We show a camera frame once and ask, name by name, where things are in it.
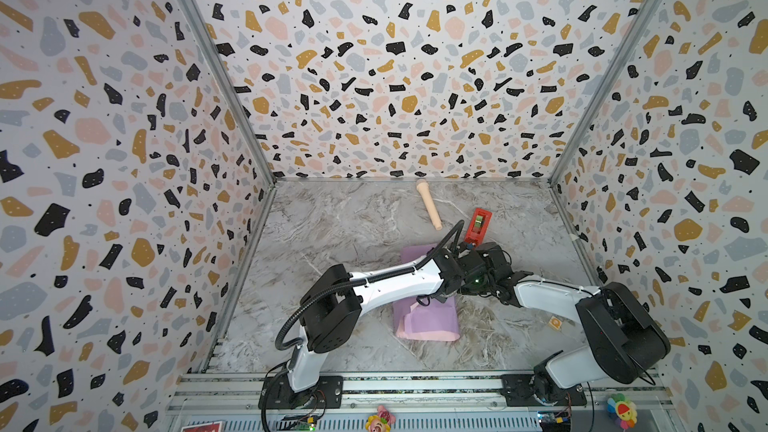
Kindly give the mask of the red tape dispenser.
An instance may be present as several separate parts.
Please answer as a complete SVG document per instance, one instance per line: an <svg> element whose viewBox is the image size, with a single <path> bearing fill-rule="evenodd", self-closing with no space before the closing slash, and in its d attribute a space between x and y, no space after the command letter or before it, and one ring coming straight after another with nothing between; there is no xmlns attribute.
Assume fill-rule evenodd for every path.
<svg viewBox="0 0 768 432"><path fill-rule="evenodd" d="M470 247L477 247L484 242L492 219L492 213L476 208L465 234L464 242Z"/></svg>

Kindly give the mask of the pink wrapping paper sheet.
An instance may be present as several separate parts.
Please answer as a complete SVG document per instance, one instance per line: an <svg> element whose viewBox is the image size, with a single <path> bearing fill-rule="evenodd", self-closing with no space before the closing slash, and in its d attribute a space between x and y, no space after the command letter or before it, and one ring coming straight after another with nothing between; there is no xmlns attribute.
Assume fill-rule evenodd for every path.
<svg viewBox="0 0 768 432"><path fill-rule="evenodd" d="M428 306L409 297L394 302L392 307L393 328L400 339L455 342L460 338L455 297L444 302L431 299Z"/></svg>

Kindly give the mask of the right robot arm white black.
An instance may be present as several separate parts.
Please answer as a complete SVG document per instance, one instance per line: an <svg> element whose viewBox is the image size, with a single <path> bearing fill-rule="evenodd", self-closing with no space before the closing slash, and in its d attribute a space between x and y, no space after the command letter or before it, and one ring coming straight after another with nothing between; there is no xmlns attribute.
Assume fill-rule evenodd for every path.
<svg viewBox="0 0 768 432"><path fill-rule="evenodd" d="M512 268L497 244L463 246L460 293L493 298L506 306L535 309L579 325L586 344L556 352L533 369L538 395L610 378L630 384L671 352L671 343L627 286L577 286Z"/></svg>

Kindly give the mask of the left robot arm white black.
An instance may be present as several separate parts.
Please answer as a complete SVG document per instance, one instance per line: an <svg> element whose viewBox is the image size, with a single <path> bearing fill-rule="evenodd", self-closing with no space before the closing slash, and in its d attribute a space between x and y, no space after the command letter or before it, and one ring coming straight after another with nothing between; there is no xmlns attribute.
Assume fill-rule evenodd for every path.
<svg viewBox="0 0 768 432"><path fill-rule="evenodd" d="M457 247L434 247L405 264L368 272L328 269L286 320L275 347L289 350L287 381L295 393L319 381L327 355L352 336L358 320L380 307L409 298L444 299L459 291L466 272Z"/></svg>

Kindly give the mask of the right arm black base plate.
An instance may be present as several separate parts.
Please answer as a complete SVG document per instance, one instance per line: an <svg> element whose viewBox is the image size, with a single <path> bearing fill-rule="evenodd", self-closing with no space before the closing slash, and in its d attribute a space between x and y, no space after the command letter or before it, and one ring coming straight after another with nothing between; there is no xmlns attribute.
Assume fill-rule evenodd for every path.
<svg viewBox="0 0 768 432"><path fill-rule="evenodd" d="M508 407L586 406L584 389L580 385L561 389L543 374L517 373L501 376L501 395Z"/></svg>

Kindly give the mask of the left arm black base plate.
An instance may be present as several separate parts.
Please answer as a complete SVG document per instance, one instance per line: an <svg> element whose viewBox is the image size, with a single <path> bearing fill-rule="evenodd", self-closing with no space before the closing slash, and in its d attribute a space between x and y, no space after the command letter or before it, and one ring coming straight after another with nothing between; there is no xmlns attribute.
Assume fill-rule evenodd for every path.
<svg viewBox="0 0 768 432"><path fill-rule="evenodd" d="M294 391L286 375L269 378L259 400L262 410L288 410L299 408L339 409L342 403L344 378L340 375L321 375L319 381L303 391Z"/></svg>

